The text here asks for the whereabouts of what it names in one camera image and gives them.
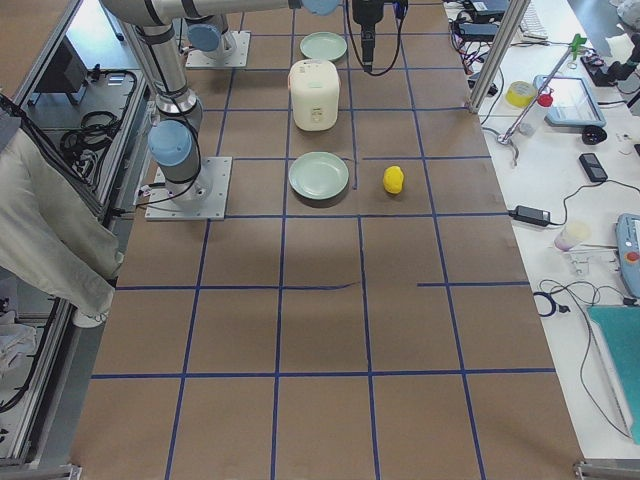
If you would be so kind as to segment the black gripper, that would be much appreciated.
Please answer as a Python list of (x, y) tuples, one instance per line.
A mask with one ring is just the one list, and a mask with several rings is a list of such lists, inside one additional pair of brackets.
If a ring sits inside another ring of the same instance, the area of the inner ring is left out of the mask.
[(376, 25), (383, 18), (383, 10), (383, 0), (352, 1), (352, 18), (361, 30), (362, 65), (364, 68), (373, 67)]

